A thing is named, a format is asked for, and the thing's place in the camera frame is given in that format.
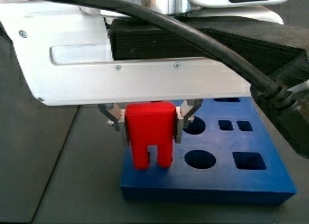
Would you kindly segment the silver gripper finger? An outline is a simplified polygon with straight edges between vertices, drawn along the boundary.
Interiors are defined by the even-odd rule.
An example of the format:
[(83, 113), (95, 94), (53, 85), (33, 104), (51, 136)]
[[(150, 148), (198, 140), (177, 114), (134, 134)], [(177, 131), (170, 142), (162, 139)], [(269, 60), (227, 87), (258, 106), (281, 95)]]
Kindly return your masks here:
[(182, 129), (189, 126), (190, 119), (194, 117), (194, 113), (203, 104), (203, 100), (198, 99), (185, 99), (179, 106), (177, 106), (177, 120), (175, 120), (175, 131), (174, 140), (175, 143), (181, 143), (182, 139)]

